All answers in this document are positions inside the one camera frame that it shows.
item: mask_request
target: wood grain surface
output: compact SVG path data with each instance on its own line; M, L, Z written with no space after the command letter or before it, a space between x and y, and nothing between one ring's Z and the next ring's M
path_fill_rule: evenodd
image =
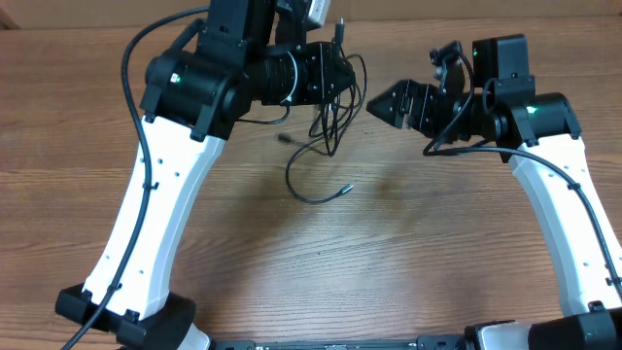
M11 28L140 26L210 0L0 0ZM620 0L331 0L328 20L618 16Z
M181 30L158 30L130 65L137 98L149 60ZM311 40L329 39L327 28ZM119 78L135 28L0 33L0 348L57 349L77 326L54 315L85 280L115 221L137 146ZM538 92L560 91L584 130L593 180L622 232L622 18L359 22L369 96L398 79L431 82L428 51L526 33ZM273 119L256 105L248 118ZM534 212L499 157L423 158L428 142L362 113L337 155L306 155L284 183L309 108L280 126L237 125L194 205L171 289L197 302L219 339L409 338L498 319L561 316ZM113 349L90 332L78 348Z

